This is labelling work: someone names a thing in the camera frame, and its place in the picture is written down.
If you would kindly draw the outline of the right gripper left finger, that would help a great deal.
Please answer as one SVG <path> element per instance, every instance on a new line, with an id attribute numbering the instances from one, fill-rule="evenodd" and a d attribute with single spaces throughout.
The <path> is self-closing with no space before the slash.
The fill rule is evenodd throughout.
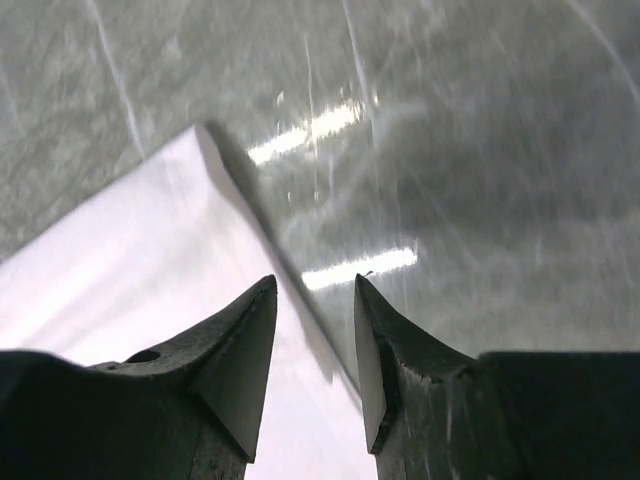
<path id="1" fill-rule="evenodd" d="M 277 283 L 124 362 L 1 355 L 5 479 L 240 479 L 256 456 Z"/>

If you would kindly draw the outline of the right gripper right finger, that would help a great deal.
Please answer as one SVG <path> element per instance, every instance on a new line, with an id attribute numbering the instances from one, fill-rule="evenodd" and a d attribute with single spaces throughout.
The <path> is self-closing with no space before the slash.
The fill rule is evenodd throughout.
<path id="1" fill-rule="evenodd" d="M 635 352 L 468 357 L 357 276 L 367 449 L 382 479 L 635 479 Z"/>

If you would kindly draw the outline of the white red-print t-shirt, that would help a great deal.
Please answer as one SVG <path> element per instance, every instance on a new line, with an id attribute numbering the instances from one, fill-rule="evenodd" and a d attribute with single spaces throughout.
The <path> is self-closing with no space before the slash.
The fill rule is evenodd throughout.
<path id="1" fill-rule="evenodd" d="M 278 313 L 252 479 L 372 479 L 360 401 L 239 184 L 253 170 L 197 123 L 1 266 L 1 345 L 83 365 L 128 356 L 266 275 Z"/>

